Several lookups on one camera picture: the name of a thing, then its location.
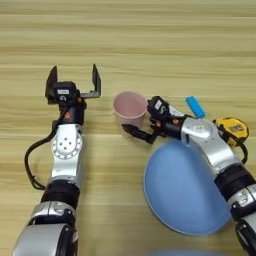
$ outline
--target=light blue bowl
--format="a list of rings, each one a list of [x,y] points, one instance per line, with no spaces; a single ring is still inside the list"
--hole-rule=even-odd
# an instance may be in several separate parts
[[[231,218],[208,167],[179,141],[163,145],[152,155],[144,174],[144,192],[153,213],[183,234],[215,233]]]

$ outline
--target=wood grain surface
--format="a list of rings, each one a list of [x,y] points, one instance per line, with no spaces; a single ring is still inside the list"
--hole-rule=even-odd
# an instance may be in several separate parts
[[[162,249],[243,255],[231,222],[217,234],[189,237],[151,213],[142,177],[153,147],[123,138],[113,97],[132,90],[167,97],[188,111],[197,96],[208,118],[248,123],[248,169],[256,177],[256,2],[254,0],[0,0],[0,255],[13,245],[42,192],[30,186],[23,157],[57,117],[44,99],[53,65],[60,80],[91,89],[98,65],[102,98],[88,101],[86,177],[78,208],[79,255],[121,256]],[[46,182],[50,145],[31,166]]]

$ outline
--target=yellow tape measure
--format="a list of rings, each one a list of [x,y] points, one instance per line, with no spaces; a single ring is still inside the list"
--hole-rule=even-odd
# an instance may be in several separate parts
[[[238,144],[228,133],[235,136],[241,142],[244,142],[249,136],[248,126],[235,117],[217,118],[215,124],[218,128],[227,132],[224,132],[222,137],[230,147],[236,147]]]

